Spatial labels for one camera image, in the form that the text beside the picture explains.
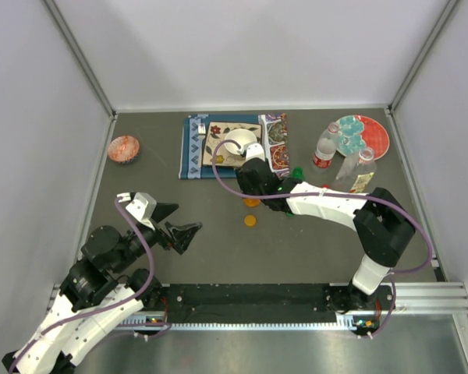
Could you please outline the red teal round plate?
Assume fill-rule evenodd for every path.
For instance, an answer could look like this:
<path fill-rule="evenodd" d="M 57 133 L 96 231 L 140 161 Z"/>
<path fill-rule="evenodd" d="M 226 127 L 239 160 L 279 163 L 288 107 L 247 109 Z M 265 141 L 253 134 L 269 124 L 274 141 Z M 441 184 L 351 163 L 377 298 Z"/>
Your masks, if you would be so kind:
<path fill-rule="evenodd" d="M 389 150 L 390 139 L 385 127 L 363 115 L 347 115 L 334 120 L 339 127 L 337 151 L 344 157 L 364 148 L 374 151 L 374 159 L 381 159 Z"/>

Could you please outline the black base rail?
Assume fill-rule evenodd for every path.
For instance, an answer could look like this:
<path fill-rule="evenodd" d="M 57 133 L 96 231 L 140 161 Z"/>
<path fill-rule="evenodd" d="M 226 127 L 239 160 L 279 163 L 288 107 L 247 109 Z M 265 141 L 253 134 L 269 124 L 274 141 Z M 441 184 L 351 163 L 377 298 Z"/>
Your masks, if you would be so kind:
<path fill-rule="evenodd" d="M 170 284 L 120 330 L 343 331 L 371 336 L 395 315 L 468 313 L 461 283 L 382 284 L 364 296 L 347 284 Z"/>

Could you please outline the square clear juice bottle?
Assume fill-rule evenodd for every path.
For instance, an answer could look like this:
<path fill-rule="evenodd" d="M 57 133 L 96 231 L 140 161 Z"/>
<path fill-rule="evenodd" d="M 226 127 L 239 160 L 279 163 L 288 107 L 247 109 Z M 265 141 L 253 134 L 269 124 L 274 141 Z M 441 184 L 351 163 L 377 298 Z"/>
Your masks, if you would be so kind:
<path fill-rule="evenodd" d="M 331 189 L 345 193 L 362 193 L 377 170 L 374 150 L 365 147 L 348 155 L 342 163 Z"/>

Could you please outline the blue patterned placemat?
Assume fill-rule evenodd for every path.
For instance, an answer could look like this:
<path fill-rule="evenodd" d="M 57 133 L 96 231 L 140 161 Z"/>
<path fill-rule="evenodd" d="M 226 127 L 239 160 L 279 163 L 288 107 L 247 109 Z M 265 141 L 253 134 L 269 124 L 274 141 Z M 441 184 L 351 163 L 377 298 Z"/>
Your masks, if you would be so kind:
<path fill-rule="evenodd" d="M 261 145 L 268 159 L 271 170 L 279 177 L 290 173 L 288 151 L 287 115 L 272 114 L 194 114 L 183 121 L 181 161 L 179 178 L 211 179 L 214 173 L 211 166 L 202 165 L 202 156 L 206 136 L 197 134 L 199 124 L 205 124 L 206 130 L 211 122 L 245 122 L 262 127 Z"/>

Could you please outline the green plastic bottle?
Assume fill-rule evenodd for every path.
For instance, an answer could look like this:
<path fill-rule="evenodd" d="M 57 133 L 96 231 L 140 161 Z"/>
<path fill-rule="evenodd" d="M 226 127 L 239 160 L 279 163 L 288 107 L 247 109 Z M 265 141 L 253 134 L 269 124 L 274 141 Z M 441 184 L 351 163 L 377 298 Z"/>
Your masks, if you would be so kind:
<path fill-rule="evenodd" d="M 303 169 L 301 167 L 295 167 L 282 179 L 280 190 L 284 193 L 290 193 L 295 186 L 304 181 Z"/>

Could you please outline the clear bottle red label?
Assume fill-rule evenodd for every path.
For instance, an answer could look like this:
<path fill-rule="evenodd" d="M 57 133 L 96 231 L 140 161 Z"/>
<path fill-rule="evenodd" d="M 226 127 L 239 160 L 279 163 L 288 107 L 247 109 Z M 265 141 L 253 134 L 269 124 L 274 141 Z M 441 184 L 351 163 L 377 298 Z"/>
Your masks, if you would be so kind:
<path fill-rule="evenodd" d="M 312 159 L 313 166 L 319 171 L 328 169 L 338 149 L 338 144 L 339 124 L 331 122 L 317 141 Z"/>

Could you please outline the small red patterned bowl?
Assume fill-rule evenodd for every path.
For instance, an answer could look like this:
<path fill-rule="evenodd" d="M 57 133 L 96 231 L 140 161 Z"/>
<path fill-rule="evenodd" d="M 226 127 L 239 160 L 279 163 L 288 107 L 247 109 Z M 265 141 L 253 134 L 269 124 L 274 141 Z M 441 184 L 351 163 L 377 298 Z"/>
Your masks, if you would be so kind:
<path fill-rule="evenodd" d="M 108 158 L 117 164 L 131 164 L 140 154 L 140 142 L 133 136 L 118 136 L 107 148 Z"/>

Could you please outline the orange plastic bottle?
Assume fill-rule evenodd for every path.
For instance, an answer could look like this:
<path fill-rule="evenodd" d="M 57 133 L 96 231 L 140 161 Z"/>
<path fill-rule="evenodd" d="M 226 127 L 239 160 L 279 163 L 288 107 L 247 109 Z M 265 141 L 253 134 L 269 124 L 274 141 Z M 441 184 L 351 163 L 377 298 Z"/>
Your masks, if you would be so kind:
<path fill-rule="evenodd" d="M 260 204 L 261 201 L 259 199 L 243 199 L 243 202 L 248 207 L 256 207 Z"/>

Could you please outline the orange bottle cap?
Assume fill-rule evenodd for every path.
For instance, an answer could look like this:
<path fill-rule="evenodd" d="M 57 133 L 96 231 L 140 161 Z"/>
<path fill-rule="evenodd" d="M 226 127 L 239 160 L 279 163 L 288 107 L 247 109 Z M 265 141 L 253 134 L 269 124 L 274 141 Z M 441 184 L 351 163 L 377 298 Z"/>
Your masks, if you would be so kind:
<path fill-rule="evenodd" d="M 254 215 L 246 215 L 243 220 L 247 227 L 253 227 L 257 223 L 257 218 Z"/>

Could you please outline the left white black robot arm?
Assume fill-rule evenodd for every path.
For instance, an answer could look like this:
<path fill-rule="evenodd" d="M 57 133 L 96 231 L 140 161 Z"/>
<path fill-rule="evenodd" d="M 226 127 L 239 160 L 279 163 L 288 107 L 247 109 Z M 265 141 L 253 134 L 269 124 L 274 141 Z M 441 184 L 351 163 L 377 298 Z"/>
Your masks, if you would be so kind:
<path fill-rule="evenodd" d="M 34 335 L 3 357 L 8 372 L 72 373 L 129 316 L 166 305 L 151 249 L 159 245 L 182 254 L 202 224 L 170 224 L 166 217 L 178 204 L 141 192 L 117 195 L 115 207 L 130 231 L 121 235 L 103 225 L 90 233 Z"/>

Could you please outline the square floral plate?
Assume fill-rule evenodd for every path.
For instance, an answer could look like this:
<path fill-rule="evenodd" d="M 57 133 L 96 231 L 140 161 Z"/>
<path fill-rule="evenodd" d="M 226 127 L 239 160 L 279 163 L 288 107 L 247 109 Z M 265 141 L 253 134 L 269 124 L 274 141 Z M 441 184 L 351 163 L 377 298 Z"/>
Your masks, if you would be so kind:
<path fill-rule="evenodd" d="M 204 152 L 202 156 L 202 165 L 211 166 L 213 160 L 213 153 L 217 145 L 229 136 L 229 133 L 237 129 L 245 129 L 253 135 L 251 140 L 257 138 L 261 141 L 262 127 L 258 124 L 250 124 L 245 122 L 211 122 L 208 126 L 207 136 L 204 144 Z M 237 168 L 240 167 L 246 160 L 246 157 L 239 153 L 231 153 L 228 148 L 236 150 L 234 144 L 227 143 L 222 145 L 216 153 L 216 165 L 224 168 Z"/>

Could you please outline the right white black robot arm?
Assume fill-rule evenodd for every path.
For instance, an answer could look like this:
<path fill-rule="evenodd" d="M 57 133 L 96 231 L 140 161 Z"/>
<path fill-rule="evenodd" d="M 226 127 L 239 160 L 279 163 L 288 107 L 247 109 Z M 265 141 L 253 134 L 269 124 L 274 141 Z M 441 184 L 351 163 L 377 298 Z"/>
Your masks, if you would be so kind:
<path fill-rule="evenodd" d="M 241 193 L 260 199 L 273 211 L 316 217 L 341 224 L 358 235 L 364 255 L 349 283 L 357 308 L 373 303 L 384 278 L 397 266 L 416 228 L 386 189 L 347 194 L 320 188 L 299 178 L 279 177 L 258 158 L 236 169 Z"/>

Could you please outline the white ceramic bowl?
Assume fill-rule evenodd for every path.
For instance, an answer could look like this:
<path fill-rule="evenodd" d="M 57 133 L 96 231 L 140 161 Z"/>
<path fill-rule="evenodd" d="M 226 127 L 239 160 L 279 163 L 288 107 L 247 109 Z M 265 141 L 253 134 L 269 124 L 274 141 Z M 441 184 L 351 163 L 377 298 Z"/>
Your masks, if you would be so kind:
<path fill-rule="evenodd" d="M 236 156 L 244 156 L 249 145 L 257 143 L 257 137 L 248 129 L 233 129 L 224 138 L 226 150 Z"/>

